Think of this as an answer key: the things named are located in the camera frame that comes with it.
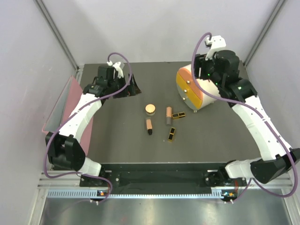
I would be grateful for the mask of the peach bottle black cap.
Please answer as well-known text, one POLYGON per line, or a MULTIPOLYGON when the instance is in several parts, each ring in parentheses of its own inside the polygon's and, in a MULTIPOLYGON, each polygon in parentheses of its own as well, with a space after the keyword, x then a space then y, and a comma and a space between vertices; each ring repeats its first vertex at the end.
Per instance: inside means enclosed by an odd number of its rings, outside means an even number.
POLYGON ((148 134, 149 134, 149 135, 152 135, 152 133, 153 133, 153 128, 152 128, 151 119, 146 119, 146 128, 147 128, 148 134))

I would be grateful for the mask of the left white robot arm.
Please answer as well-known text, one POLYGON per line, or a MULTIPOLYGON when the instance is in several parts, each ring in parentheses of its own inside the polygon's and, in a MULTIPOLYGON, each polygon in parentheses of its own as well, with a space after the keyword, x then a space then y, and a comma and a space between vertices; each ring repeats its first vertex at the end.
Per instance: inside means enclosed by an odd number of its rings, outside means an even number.
POLYGON ((106 174, 101 171, 101 164, 86 156, 81 146, 82 135, 94 114, 104 102, 112 98, 126 98, 141 93, 134 75, 124 77, 120 62, 99 66, 97 76, 82 92, 78 104, 68 119, 56 131, 49 132, 45 138, 47 155, 45 160, 59 168, 68 169, 70 174, 90 175, 96 186, 106 182, 106 174))

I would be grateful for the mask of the yellow drawer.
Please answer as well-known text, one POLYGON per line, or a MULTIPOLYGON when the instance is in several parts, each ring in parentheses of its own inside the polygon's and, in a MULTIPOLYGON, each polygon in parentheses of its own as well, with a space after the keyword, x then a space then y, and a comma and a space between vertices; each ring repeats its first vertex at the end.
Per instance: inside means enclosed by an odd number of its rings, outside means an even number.
POLYGON ((178 92, 185 102, 185 104, 190 107, 192 110, 199 110, 203 104, 203 101, 198 98, 198 96, 192 91, 188 86, 190 81, 185 82, 179 73, 176 75, 176 84, 178 92))

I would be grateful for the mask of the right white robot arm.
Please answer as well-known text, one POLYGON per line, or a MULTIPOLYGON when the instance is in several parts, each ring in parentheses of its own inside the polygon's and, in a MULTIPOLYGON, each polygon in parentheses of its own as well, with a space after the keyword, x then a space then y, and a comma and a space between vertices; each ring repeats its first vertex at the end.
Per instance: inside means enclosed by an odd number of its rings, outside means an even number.
POLYGON ((300 150, 292 148, 275 129, 252 83, 239 76, 239 63, 239 57, 230 50, 218 51, 210 60, 205 54, 196 54, 194 78, 210 80, 217 87, 220 97, 244 122, 261 155, 258 159, 228 162, 219 173, 219 181, 228 186, 244 177, 267 184, 299 162, 300 150))

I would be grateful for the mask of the black gold lipstick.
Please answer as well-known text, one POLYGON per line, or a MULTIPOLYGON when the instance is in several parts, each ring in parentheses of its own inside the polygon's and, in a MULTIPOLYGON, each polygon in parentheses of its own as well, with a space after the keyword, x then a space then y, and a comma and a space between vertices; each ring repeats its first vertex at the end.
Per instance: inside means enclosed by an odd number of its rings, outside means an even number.
POLYGON ((173 141, 173 138, 174 138, 174 135, 175 135, 175 130, 176 128, 172 127, 170 129, 170 132, 169 132, 169 135, 168 135, 168 141, 172 142, 173 141))
POLYGON ((179 118, 184 118, 186 116, 186 114, 184 112, 180 112, 180 113, 174 113, 172 114, 172 119, 179 119, 179 118))

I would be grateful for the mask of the orange drawer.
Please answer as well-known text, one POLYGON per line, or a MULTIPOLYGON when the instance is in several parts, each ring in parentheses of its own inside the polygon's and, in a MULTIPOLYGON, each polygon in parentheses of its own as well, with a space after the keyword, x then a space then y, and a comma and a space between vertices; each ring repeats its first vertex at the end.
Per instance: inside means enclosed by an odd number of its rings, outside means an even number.
POLYGON ((193 80, 193 76, 192 76, 192 72, 191 72, 191 64, 187 65, 185 67, 181 67, 178 70, 179 74, 181 75, 181 77, 185 80, 185 82, 187 83, 187 81, 190 81, 190 83, 188 84, 188 86, 192 89, 192 91, 198 96, 199 99, 203 100, 203 93, 202 91, 196 86, 196 83, 193 80))

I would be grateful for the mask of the peach tube grey cap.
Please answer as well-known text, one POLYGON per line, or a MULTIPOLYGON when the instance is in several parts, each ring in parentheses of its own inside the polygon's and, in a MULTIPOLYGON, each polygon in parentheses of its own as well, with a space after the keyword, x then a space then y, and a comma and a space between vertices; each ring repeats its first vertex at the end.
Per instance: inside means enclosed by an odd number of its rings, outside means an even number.
POLYGON ((166 107, 166 124, 172 124, 172 108, 170 106, 166 107))

